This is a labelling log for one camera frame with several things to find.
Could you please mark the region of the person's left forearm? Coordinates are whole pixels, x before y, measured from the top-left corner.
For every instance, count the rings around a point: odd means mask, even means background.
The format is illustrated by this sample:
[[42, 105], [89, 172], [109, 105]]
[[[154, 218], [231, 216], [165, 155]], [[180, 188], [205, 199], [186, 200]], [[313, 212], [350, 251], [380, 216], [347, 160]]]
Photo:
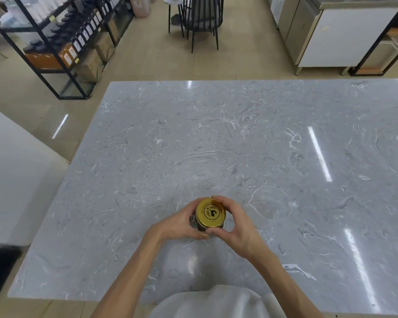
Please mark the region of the person's left forearm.
[[149, 272], [166, 238], [153, 225], [117, 276], [90, 318], [133, 318]]

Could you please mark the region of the black metal shelf rack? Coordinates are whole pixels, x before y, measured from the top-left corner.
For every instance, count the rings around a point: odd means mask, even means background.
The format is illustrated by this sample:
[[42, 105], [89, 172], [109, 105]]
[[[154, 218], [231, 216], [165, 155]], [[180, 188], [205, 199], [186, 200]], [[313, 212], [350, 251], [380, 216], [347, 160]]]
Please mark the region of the black metal shelf rack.
[[[26, 0], [0, 0], [0, 35], [59, 100], [87, 100], [91, 97], [98, 81], [95, 83], [82, 81], [75, 72], [76, 65], [84, 59], [89, 50], [95, 49], [94, 41], [101, 32], [110, 34], [116, 51], [124, 32], [133, 20], [134, 13], [130, 0], [100, 1], [107, 1], [109, 12], [105, 15], [99, 30], [93, 34], [86, 47], [78, 53], [77, 60], [67, 68], [56, 51], [51, 48], [48, 37], [52, 35], [52, 29], [62, 21], [68, 10], [83, 9], [81, 0], [67, 1], [40, 23], [36, 23], [26, 9]], [[23, 49], [36, 41], [42, 41], [52, 50], [53, 55], [62, 65], [62, 69], [37, 69], [33, 66], [26, 58]], [[104, 63], [103, 72], [111, 58]]]

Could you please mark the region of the person's left hand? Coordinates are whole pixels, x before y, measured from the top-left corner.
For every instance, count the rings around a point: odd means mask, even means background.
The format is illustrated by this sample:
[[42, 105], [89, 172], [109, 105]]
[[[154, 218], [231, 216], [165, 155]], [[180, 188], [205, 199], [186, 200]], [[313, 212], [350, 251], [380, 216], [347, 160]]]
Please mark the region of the person's left hand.
[[160, 248], [167, 240], [187, 238], [185, 229], [193, 229], [189, 224], [189, 218], [195, 213], [197, 205], [204, 199], [200, 197], [188, 203], [182, 210], [153, 224], [144, 234], [141, 245], [149, 249]]

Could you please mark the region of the gold metal jar lid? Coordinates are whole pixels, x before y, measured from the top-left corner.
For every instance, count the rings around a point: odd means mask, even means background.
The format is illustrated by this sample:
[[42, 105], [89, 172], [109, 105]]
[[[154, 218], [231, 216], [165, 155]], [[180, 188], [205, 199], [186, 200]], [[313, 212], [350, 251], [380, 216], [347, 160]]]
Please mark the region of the gold metal jar lid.
[[197, 205], [194, 217], [197, 227], [201, 231], [205, 231], [207, 228], [223, 228], [226, 210], [223, 203], [207, 197]]

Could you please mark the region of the glass jar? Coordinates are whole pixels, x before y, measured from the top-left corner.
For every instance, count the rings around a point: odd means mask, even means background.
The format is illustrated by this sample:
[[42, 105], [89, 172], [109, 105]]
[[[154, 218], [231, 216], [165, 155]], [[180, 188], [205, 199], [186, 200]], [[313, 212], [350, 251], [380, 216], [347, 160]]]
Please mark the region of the glass jar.
[[189, 224], [191, 225], [191, 227], [199, 230], [200, 232], [205, 232], [208, 228], [221, 228], [221, 229], [224, 229], [226, 219], [224, 218], [220, 222], [221, 223], [218, 223], [218, 225], [215, 224], [215, 225], [208, 226], [208, 225], [205, 225], [205, 224], [199, 222], [199, 220], [196, 218], [195, 214], [191, 215], [190, 218], [189, 218]]

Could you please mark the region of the row of black labelled packets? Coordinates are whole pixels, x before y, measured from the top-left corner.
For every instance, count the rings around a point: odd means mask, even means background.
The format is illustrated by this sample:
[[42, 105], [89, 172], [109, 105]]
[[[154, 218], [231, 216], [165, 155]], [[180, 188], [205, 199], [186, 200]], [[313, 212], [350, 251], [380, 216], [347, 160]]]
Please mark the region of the row of black labelled packets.
[[68, 10], [62, 21], [52, 29], [52, 35], [48, 37], [56, 48], [68, 46], [73, 58], [86, 47], [109, 12], [107, 1], [81, 0], [81, 4], [83, 9]]

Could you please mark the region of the person's right hand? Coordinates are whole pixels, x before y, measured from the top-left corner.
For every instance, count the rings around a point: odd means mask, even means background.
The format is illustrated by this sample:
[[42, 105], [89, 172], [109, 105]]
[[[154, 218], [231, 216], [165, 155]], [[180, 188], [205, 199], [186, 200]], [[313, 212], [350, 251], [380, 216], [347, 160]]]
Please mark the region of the person's right hand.
[[266, 249], [266, 244], [260, 237], [253, 221], [236, 201], [219, 195], [213, 195], [212, 198], [223, 203], [234, 220], [234, 227], [231, 231], [233, 235], [215, 236], [223, 240], [239, 256], [252, 262], [260, 251]]

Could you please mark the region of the person's white shirt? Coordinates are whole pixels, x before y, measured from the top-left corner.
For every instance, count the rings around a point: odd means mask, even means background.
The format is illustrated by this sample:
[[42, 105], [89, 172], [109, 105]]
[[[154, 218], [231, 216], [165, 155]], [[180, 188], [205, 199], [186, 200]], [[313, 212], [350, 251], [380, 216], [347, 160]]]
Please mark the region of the person's white shirt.
[[216, 285], [207, 291], [182, 292], [160, 302], [148, 318], [287, 318], [276, 297]]

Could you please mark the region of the stack of white cups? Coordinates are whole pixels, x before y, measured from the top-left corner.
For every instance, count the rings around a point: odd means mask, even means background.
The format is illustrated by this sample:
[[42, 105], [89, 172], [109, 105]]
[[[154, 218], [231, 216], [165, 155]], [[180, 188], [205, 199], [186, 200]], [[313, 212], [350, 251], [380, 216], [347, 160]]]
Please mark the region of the stack of white cups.
[[40, 23], [69, 0], [26, 0], [25, 7], [36, 23]]

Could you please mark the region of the large brown cardboard box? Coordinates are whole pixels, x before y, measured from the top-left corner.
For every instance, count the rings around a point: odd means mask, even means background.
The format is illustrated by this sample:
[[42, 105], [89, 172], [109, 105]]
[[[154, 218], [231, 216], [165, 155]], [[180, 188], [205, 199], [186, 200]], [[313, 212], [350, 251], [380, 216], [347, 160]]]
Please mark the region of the large brown cardboard box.
[[77, 76], [85, 82], [97, 82], [104, 69], [104, 64], [95, 49], [89, 50], [84, 59], [75, 67]]

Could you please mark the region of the black metal chair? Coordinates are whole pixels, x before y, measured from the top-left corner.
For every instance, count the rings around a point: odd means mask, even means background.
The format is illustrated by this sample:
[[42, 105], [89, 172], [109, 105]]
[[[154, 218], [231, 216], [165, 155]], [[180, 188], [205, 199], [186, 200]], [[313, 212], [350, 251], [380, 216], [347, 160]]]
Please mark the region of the black metal chair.
[[224, 0], [182, 0], [181, 23], [191, 36], [193, 53], [196, 33], [211, 32], [218, 44], [218, 29], [223, 23]]

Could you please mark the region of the orange storage box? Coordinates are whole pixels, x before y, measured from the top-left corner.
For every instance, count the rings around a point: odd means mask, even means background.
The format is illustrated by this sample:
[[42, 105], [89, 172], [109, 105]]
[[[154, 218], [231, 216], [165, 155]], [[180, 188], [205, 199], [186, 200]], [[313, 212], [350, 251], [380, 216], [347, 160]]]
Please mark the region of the orange storage box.
[[[52, 49], [56, 51], [58, 57], [64, 65], [69, 68], [78, 58], [78, 46], [71, 42], [57, 40], [52, 42]], [[23, 49], [26, 58], [37, 69], [62, 69], [62, 65], [53, 55], [52, 50], [48, 48], [42, 41], [31, 42], [29, 46]]]

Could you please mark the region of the clear glass bowl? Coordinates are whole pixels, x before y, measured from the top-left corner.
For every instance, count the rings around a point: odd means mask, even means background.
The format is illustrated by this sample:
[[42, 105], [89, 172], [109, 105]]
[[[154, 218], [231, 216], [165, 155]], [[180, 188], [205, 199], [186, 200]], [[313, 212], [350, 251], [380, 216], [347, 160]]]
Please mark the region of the clear glass bowl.
[[280, 188], [264, 184], [255, 190], [246, 207], [255, 226], [267, 229], [273, 222], [288, 218], [297, 208], [297, 203]]

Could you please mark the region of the stainless steel counter cabinet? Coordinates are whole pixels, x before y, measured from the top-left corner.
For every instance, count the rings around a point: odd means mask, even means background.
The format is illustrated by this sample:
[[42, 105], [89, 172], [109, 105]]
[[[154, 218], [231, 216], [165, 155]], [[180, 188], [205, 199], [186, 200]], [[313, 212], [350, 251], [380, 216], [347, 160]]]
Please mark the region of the stainless steel counter cabinet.
[[398, 0], [272, 0], [298, 76], [303, 68], [358, 67], [398, 13]]

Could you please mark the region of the white counter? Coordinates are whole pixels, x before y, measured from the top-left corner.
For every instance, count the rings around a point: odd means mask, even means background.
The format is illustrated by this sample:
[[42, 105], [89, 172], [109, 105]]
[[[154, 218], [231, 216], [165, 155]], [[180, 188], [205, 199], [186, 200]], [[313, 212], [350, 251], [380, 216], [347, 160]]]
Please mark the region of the white counter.
[[32, 243], [68, 167], [0, 112], [0, 245]]

